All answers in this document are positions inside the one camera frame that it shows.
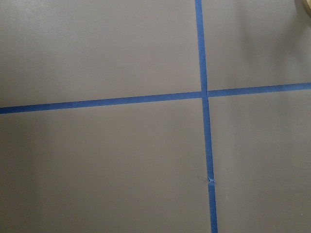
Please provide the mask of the wooden cup storage rack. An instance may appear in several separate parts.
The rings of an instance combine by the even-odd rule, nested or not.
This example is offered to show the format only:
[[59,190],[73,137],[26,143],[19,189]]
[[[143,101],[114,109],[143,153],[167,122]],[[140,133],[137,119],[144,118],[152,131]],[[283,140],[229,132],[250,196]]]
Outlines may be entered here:
[[296,0],[297,4],[300,4],[304,9],[305,13],[311,17],[311,0]]

